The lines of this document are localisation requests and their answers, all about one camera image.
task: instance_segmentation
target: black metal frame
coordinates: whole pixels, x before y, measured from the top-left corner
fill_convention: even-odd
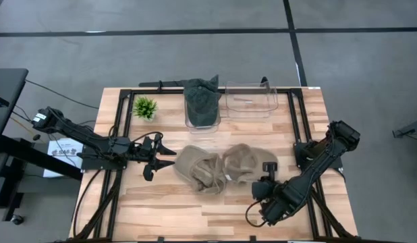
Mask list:
[[[234,90],[236,92],[251,95],[251,94],[255,94],[255,91],[258,90],[258,89],[235,88]],[[224,94],[225,89],[220,88],[219,92]],[[173,94],[182,94],[182,93],[183,93],[182,88],[162,89],[161,84],[159,85],[158,89],[144,89],[144,90],[122,89],[122,90],[120,90],[119,102],[117,104],[117,111],[116,111],[116,114],[115,114],[113,134],[114,135],[118,134],[120,120],[121,120],[121,114],[123,112],[123,105],[124,105],[124,101],[126,99],[128,99],[129,101],[128,101],[128,107],[126,109],[126,118],[125,118],[125,124],[124,124],[124,128],[123,128],[123,134],[122,134],[122,136],[125,136],[125,137],[129,136],[130,121],[131,121],[131,118],[132,118],[132,104],[134,103],[135,95],[151,95],[151,94],[173,95]],[[308,118],[307,118],[307,114],[306,114],[306,108],[305,108],[305,104],[304,104],[304,100],[303,100],[302,89],[301,88],[277,88],[277,94],[285,94],[288,97],[289,111],[291,113],[292,127],[293,127],[295,140],[296,140],[295,144],[302,142],[302,140],[300,138],[300,129],[299,129],[299,123],[298,123],[298,120],[297,120],[296,107],[294,105],[294,96],[297,97],[298,102],[299,102],[299,106],[300,106],[300,113],[301,113],[303,124],[304,124],[304,133],[306,135],[307,141],[310,141],[311,140],[310,127],[309,127]],[[117,176],[121,177],[122,173],[123,173],[122,170],[118,170],[116,172],[116,177]],[[107,193],[108,193],[108,185],[109,185],[110,177],[111,177],[111,170],[106,170],[105,171],[105,176],[104,176],[104,181],[103,181],[103,186],[102,186],[102,190],[101,190],[101,200],[100,201],[102,201],[103,198],[105,198]],[[322,184],[321,184],[320,180],[318,180],[317,183],[316,183],[316,191],[318,192],[318,196],[325,203],[323,187],[322,187]],[[313,238],[315,239],[315,238],[318,238],[320,235],[319,235],[319,232],[318,232],[318,223],[316,222],[314,204],[313,204],[313,201],[312,201],[311,198],[308,199],[307,203],[308,203],[309,219],[310,219],[310,224],[311,224],[311,228],[312,228],[312,235],[313,235]],[[116,216],[116,213],[117,213],[117,204],[118,204],[118,195],[115,196],[113,198],[112,202],[111,202],[111,211],[110,211],[110,214],[109,214],[109,221],[108,221],[108,226],[107,226],[107,235],[106,235],[106,237],[111,238],[111,239],[113,237],[113,230],[114,230],[114,225],[115,225],[115,216]],[[325,218],[324,215],[323,215],[323,222],[324,222],[324,228],[325,228],[325,235],[328,236],[328,237],[331,237],[332,236],[331,226],[330,226],[329,222],[327,221],[327,219]],[[97,225],[94,229],[93,238],[99,238],[100,237],[101,224],[102,224],[102,218],[100,218],[100,220],[98,221],[98,223],[97,223]]]

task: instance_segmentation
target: dark green cap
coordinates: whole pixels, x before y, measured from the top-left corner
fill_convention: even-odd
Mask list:
[[[184,98],[187,102],[188,118],[192,125],[211,126],[218,117],[219,99],[221,94],[217,92],[219,76],[211,80],[194,78],[182,80]]]

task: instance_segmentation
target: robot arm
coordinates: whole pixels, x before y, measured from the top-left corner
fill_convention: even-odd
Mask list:
[[[260,214],[268,225],[287,219],[297,213],[312,192],[312,185],[324,171],[346,151],[353,151],[360,134],[343,121],[332,122],[326,137],[320,142],[310,142],[299,154],[309,162],[301,175],[284,183],[275,182],[274,174],[252,184],[252,195],[261,203]],[[267,163],[265,170],[274,170]]]
[[[32,124],[33,128],[38,131],[47,134],[58,132],[90,147],[95,154],[79,153],[78,156],[83,159],[94,157],[118,165],[126,164],[126,161],[147,162],[143,175],[148,181],[153,178],[152,170],[157,171],[174,164],[172,161],[162,161],[156,158],[157,153],[162,155],[176,154],[162,145],[160,133],[155,135],[154,140],[145,136],[142,144],[137,144],[126,137],[101,136],[64,118],[61,111],[50,107],[38,110]]]

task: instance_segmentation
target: black desk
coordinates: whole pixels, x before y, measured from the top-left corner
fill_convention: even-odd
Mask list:
[[[21,138],[2,135],[13,108],[21,95],[28,74],[26,69],[0,69],[0,97],[9,105],[0,107],[0,208],[6,208],[4,221],[11,220],[23,194],[18,192],[27,163],[49,169],[64,176],[81,180],[80,169],[33,148],[34,144]]]

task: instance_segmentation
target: white paper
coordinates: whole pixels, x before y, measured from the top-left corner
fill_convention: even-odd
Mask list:
[[[62,139],[59,139],[57,142],[53,140],[53,141],[49,141],[48,155],[52,155],[54,158],[59,159],[72,166],[76,165],[78,168],[81,169],[82,159],[76,156],[76,154],[82,152],[82,147],[83,147],[82,143],[79,143],[71,138],[62,138]],[[59,173],[52,172],[48,169],[44,170],[45,178],[53,178],[53,177],[59,177],[59,176],[62,176],[62,175]]]

